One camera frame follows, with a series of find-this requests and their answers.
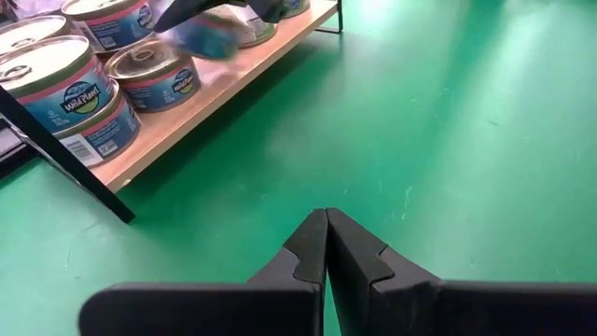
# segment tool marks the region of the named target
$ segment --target shelf leg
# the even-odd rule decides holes
[[[62,168],[64,173],[70,175],[80,186],[114,212],[123,222],[129,223],[134,219],[134,213],[131,209],[1,87],[0,114],[4,115],[5,119],[21,130],[21,132],[29,137],[32,143],[36,144],[52,158]]]
[[[337,0],[336,2],[336,6],[338,8],[338,28],[319,27],[316,28],[315,31],[331,34],[342,34],[342,30],[344,30],[344,17],[342,16],[342,0]]]

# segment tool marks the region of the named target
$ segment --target blue label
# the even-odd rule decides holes
[[[21,97],[19,102],[51,133],[77,125],[104,108],[112,96],[104,68],[92,62],[96,64],[85,75],[66,80],[71,85],[41,98],[35,97],[37,93]]]
[[[140,127],[134,112],[124,102],[115,118],[93,133],[84,132],[83,136],[102,158],[107,159],[126,147],[139,132]]]
[[[117,19],[110,21],[92,20],[85,23],[93,34],[91,38],[107,51],[126,47],[137,42],[151,34],[153,29],[151,8],[147,3],[128,14],[119,16]],[[82,27],[81,24],[77,26],[89,36],[90,32],[85,27]]]
[[[186,100],[200,86],[194,66],[189,65],[156,83],[146,86],[141,83],[135,87],[123,87],[123,90],[135,110],[154,112]]]
[[[173,42],[191,53],[214,60],[232,57],[240,43],[234,29],[205,15],[174,27]]]

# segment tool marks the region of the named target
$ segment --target green floor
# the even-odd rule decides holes
[[[442,277],[597,281],[597,2],[347,0],[345,23],[125,188],[131,226],[42,161],[1,182],[0,334],[75,335],[116,282],[242,282],[332,205]]]

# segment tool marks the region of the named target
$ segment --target store shelf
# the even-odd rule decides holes
[[[91,171],[114,192],[126,186],[151,162],[172,147],[220,106],[284,56],[310,32],[336,13],[336,2],[312,0],[311,8],[278,24],[278,32],[262,45],[241,50],[230,63],[195,59],[202,88],[171,110],[140,116],[141,132],[112,161]]]

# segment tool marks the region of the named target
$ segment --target pull tab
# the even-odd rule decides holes
[[[33,69],[29,65],[17,65],[4,74],[0,74],[0,83],[23,78],[32,71]]]
[[[22,46],[26,46],[26,45],[28,45],[28,44],[30,44],[30,43],[33,43],[33,42],[35,42],[35,39],[34,39],[34,38],[27,37],[27,38],[24,38],[24,39],[22,39],[22,40],[19,40],[19,41],[15,42],[15,43],[11,44],[10,46],[11,46],[12,48],[15,48],[15,49],[16,49],[16,48],[20,48],[20,47],[22,47]]]
[[[156,53],[151,49],[141,49],[131,51],[131,57],[136,62],[143,62],[152,59]]]

